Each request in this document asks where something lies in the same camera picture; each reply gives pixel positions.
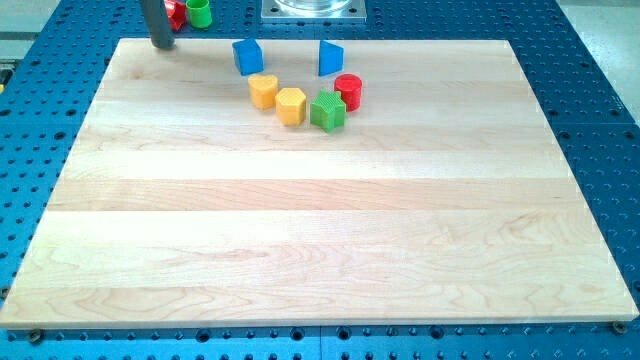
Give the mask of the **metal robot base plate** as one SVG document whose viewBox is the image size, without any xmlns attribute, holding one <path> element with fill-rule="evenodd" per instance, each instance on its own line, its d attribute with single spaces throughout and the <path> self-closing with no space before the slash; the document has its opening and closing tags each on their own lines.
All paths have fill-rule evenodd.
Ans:
<svg viewBox="0 0 640 360">
<path fill-rule="evenodd" d="M 321 22 L 367 19 L 365 0 L 262 0 L 264 22 Z"/>
</svg>

